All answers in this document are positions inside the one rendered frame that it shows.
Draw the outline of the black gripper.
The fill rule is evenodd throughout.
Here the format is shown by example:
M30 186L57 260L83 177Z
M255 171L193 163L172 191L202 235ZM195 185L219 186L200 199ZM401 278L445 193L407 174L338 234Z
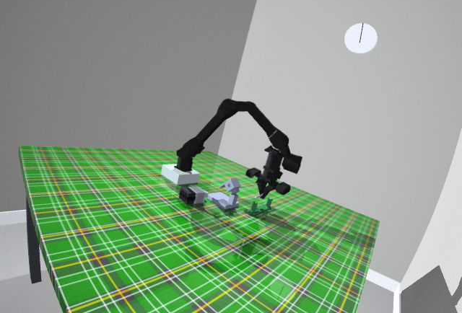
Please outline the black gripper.
M264 199L273 189L275 189L277 193L280 193L282 195L290 191L291 187L287 183L276 182L276 178L280 169L280 167L272 167L265 164L265 166L263 166L262 174L261 170L256 168L249 169L246 172L246 176L249 176L250 178L254 177L254 175L258 177L256 180L256 184L258 186L259 194L263 193L263 195L260 198ZM266 186L267 183L269 184L269 186Z

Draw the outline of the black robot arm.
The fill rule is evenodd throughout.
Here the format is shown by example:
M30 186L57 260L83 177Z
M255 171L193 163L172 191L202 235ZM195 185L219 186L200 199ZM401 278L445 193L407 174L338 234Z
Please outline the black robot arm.
M267 151L268 157L266 164L272 167L280 167L292 173L298 173L301 167L302 156L291 154L288 143L289 139L282 131L276 128L267 117L261 112L253 102L236 102L226 99L221 102L216 115L201 129L201 131L187 141L183 147L177 150L178 163L175 168L182 172L191 171L193 169L193 158L200 154L203 149L204 142L216 131L216 129L228 118L232 117L238 111L248 111L256 122L265 130L269 137L272 146L269 146L264 151ZM278 150L276 150L278 149ZM281 152L281 153L280 153ZM284 158L283 162L282 159Z

